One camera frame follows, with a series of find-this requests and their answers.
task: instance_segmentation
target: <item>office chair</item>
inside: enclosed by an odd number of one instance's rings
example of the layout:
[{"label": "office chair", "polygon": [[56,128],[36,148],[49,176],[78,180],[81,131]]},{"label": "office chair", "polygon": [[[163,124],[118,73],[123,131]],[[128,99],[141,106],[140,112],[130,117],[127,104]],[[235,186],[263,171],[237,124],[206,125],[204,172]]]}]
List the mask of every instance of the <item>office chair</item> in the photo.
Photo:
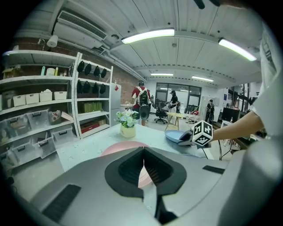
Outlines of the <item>office chair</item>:
[{"label": "office chair", "polygon": [[159,118],[154,119],[155,122],[157,123],[158,121],[163,122],[163,124],[167,123],[166,120],[162,119],[163,117],[167,117],[167,114],[165,110],[162,110],[163,107],[165,107],[165,102],[161,101],[159,99],[155,100],[155,107],[156,107],[156,113],[155,115],[158,116]]}]

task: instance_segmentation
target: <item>red box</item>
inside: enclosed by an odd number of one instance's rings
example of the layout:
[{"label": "red box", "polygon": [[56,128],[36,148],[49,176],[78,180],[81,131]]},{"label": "red box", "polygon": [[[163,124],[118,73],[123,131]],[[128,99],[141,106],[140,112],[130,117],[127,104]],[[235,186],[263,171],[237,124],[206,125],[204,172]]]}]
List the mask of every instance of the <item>red box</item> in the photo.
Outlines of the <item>red box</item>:
[{"label": "red box", "polygon": [[81,133],[85,133],[87,131],[90,131],[96,127],[99,127],[98,122],[88,122],[86,124],[80,125]]}]

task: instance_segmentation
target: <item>fluorescent light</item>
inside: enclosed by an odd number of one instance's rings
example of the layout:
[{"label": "fluorescent light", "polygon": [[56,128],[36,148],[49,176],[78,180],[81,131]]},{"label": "fluorescent light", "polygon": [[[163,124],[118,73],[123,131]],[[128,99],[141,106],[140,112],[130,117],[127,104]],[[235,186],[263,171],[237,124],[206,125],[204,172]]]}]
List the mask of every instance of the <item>fluorescent light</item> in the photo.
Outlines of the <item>fluorescent light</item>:
[{"label": "fluorescent light", "polygon": [[250,61],[254,61],[256,60],[256,58],[250,54],[248,51],[244,50],[243,48],[241,48],[240,46],[226,40],[226,39],[220,39],[219,40],[219,45],[222,45],[226,48],[229,48],[230,50],[233,50],[235,52],[237,52],[238,54],[242,55],[243,57],[247,58]]},{"label": "fluorescent light", "polygon": [[140,41],[143,39],[164,37],[164,36],[174,36],[174,35],[175,35],[174,29],[153,30],[153,31],[145,32],[145,33],[135,34],[127,38],[122,38],[121,41],[124,44],[129,44],[129,43]]},{"label": "fluorescent light", "polygon": [[169,73],[152,73],[152,76],[173,76],[173,74],[169,74]]},{"label": "fluorescent light", "polygon": [[200,79],[200,80],[205,80],[205,81],[213,82],[213,80],[211,80],[211,79],[206,79],[206,78],[201,78],[201,77],[196,77],[196,76],[193,76],[192,79]]}]

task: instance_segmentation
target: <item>air conditioner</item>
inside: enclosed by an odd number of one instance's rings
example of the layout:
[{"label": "air conditioner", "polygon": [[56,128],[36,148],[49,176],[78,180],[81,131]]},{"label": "air conditioner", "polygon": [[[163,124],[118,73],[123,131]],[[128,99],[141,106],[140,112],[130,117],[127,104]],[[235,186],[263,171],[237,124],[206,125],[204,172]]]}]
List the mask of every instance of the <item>air conditioner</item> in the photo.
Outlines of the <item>air conditioner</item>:
[{"label": "air conditioner", "polygon": [[101,41],[107,36],[96,26],[66,11],[59,14],[53,34],[89,49],[101,47]]}]

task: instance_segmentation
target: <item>pink disc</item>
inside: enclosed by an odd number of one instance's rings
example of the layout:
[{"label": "pink disc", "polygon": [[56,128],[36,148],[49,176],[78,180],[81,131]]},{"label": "pink disc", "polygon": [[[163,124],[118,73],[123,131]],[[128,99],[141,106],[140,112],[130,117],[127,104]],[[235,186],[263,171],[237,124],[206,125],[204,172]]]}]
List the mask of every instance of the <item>pink disc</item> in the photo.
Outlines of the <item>pink disc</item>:
[{"label": "pink disc", "polygon": [[[102,152],[101,156],[112,154],[117,151],[122,151],[134,147],[148,147],[145,143],[137,142],[137,141],[122,141],[120,143],[115,143],[111,145],[110,147],[106,148],[104,152]],[[151,178],[149,174],[147,173],[145,167],[143,166],[140,176],[138,178],[138,187],[142,188],[151,182]]]}]

